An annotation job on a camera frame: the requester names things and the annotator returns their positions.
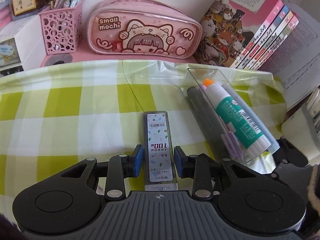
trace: tablecloth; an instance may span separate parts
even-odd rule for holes
[[[280,136],[286,105],[271,73],[165,61],[70,63],[0,78],[0,212],[14,221],[23,189],[87,157],[107,161],[143,143],[142,113],[167,111],[173,146],[212,153],[179,85],[188,67],[220,69],[234,89]],[[143,190],[143,171],[126,189]],[[191,179],[178,179],[188,188]]]

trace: gray ribbed plate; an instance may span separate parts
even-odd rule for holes
[[[24,235],[30,240],[301,240],[293,232],[272,237],[240,232],[220,218],[212,204],[193,200],[186,191],[133,191],[129,198],[107,204],[93,223],[76,232]]]

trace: barcode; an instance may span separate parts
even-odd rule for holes
[[[240,110],[239,113],[247,121],[247,123],[251,126],[251,128],[256,132],[256,134],[261,132],[259,127],[255,124],[255,122],[251,119],[251,117],[244,110]]]
[[[165,124],[164,123],[151,123],[149,125],[149,127],[164,127]]]

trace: pink plastic basket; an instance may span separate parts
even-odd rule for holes
[[[50,10],[48,7],[39,13],[48,55],[76,52],[81,40],[83,2],[74,8]]]

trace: glue stick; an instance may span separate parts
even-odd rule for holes
[[[203,85],[217,114],[239,139],[249,156],[255,159],[265,152],[271,145],[270,141],[230,94],[211,79],[205,79]]]

